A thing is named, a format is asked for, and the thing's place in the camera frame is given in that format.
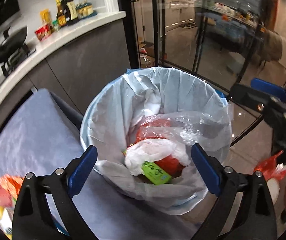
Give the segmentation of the clear plastic bag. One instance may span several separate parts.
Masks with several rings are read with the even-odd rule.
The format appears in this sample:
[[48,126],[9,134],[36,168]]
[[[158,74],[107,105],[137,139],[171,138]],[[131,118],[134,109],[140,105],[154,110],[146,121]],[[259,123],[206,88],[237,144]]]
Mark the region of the clear plastic bag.
[[208,155],[223,162],[229,152],[231,135],[231,116],[227,109],[213,114],[183,111],[144,118],[135,141],[165,138],[189,147],[198,143]]

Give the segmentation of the green drink carton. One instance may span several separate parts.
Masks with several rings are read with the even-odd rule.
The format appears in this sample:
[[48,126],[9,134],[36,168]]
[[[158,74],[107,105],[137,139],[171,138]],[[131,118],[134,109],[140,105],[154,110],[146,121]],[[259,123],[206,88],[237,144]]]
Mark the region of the green drink carton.
[[144,176],[154,185],[163,185],[171,181],[172,176],[155,163],[145,161],[142,164]]

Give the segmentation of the orange snack wrapper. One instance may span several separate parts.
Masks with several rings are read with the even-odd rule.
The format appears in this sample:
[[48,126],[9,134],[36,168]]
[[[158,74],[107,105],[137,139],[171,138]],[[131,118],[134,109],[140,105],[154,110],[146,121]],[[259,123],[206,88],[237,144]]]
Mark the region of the orange snack wrapper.
[[17,200],[21,186],[23,184],[23,178],[20,176],[11,176],[5,174],[0,178],[0,185],[15,199]]

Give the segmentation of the white lined trash bin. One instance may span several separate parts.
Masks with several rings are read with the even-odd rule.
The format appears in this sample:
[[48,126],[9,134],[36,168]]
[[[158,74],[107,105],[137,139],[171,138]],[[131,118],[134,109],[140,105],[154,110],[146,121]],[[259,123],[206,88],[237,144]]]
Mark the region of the white lined trash bin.
[[[107,84],[87,108],[83,147],[93,145],[95,171],[121,193],[169,215],[191,211],[208,193],[191,147],[223,162],[232,138],[233,107],[203,80],[174,68],[128,70]],[[183,169],[168,184],[146,181],[141,165],[165,157]]]

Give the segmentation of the grey kitchen cabinet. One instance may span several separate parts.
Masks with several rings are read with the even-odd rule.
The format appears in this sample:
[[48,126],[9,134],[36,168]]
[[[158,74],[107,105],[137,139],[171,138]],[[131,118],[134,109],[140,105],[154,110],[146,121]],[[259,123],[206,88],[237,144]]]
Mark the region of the grey kitchen cabinet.
[[0,88],[0,132],[32,88],[46,88],[84,114],[102,88],[129,67],[122,20],[75,38]]

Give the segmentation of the blue grey table cloth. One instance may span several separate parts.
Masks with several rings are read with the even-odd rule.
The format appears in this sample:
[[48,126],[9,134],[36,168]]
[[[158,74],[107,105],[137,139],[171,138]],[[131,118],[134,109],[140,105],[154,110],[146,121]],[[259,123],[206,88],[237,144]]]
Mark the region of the blue grey table cloth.
[[[17,110],[0,134],[0,178],[51,174],[83,153],[76,122],[82,118],[67,103],[40,89]],[[73,202],[99,239],[190,239],[197,227],[119,193],[91,172]]]

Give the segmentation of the white crumpled tissue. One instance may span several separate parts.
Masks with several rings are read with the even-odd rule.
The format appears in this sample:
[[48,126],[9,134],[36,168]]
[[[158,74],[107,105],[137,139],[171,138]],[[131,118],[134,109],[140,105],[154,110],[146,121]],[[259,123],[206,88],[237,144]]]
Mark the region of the white crumpled tissue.
[[133,176],[143,174],[142,164],[145,161],[152,163],[171,156],[183,166],[191,163],[184,144],[165,138],[141,140],[136,144],[130,145],[125,150],[124,156],[125,166]]

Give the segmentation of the black framed glass door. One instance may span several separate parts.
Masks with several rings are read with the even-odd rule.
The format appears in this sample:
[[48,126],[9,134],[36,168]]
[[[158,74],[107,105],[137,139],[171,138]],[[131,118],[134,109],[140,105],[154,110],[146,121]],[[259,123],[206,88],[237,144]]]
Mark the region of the black framed glass door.
[[118,0],[132,69],[173,67],[226,95],[286,85],[286,0]]

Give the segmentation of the black gas stove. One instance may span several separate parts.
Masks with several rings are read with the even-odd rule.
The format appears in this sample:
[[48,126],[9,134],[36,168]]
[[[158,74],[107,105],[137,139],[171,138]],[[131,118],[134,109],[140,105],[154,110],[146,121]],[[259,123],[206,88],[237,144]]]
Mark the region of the black gas stove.
[[12,74],[28,57],[36,52],[35,46],[29,48],[27,44],[24,44],[21,48],[14,51],[5,62],[0,63],[0,86],[4,80]]

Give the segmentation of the red noodle bowl on counter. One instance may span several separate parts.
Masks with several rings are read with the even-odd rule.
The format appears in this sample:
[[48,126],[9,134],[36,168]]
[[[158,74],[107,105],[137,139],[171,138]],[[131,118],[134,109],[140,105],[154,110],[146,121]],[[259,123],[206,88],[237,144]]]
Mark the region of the red noodle bowl on counter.
[[35,35],[39,41],[43,41],[47,39],[52,34],[51,25],[49,23],[44,24],[39,29],[37,29],[35,32]]

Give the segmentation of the black wok with lid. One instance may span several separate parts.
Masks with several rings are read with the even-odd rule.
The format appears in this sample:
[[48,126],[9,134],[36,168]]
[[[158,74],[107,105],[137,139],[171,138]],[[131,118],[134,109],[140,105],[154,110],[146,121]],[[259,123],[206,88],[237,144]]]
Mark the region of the black wok with lid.
[[0,64],[7,62],[8,59],[19,49],[26,54],[30,52],[29,47],[25,44],[27,37],[27,26],[24,26],[9,35],[10,27],[3,32],[4,41],[0,45]]

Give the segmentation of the small green lidded jar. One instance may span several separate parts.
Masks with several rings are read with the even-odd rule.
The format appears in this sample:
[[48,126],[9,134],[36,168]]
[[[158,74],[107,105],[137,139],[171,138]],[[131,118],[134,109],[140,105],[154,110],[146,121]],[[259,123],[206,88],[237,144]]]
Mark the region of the small green lidded jar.
[[52,22],[52,25],[53,25],[53,28],[54,28],[54,31],[55,31],[55,32],[57,32],[57,31],[60,30],[60,25],[59,25],[59,23],[58,23],[57,20],[53,21],[53,22]]

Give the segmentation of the yellow packet on counter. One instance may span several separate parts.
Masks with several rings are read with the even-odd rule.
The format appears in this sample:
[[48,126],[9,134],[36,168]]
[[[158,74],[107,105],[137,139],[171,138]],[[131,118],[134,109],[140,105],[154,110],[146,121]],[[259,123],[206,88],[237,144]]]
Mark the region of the yellow packet on counter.
[[51,14],[50,14],[50,11],[48,9],[44,9],[44,10],[40,11],[40,17],[41,17],[42,24],[52,23]]

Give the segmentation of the teal spice jar set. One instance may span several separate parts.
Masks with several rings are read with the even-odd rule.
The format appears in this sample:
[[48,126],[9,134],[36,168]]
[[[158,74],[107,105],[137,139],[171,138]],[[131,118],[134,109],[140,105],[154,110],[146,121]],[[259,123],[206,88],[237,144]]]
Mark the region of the teal spice jar set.
[[80,20],[97,15],[97,11],[93,8],[92,3],[88,1],[83,1],[77,4],[76,11]]

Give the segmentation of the soy sauce bottle yellow cap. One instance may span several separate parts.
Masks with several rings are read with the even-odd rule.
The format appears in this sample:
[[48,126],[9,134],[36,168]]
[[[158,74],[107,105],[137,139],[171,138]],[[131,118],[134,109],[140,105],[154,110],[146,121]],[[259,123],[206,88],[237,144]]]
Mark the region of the soy sauce bottle yellow cap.
[[64,13],[64,8],[61,5],[61,1],[60,0],[55,0],[55,2],[56,2],[56,6],[57,6],[56,19],[57,19],[57,22],[58,22],[59,26],[62,28],[62,27],[66,26],[66,17],[65,17],[65,13]]

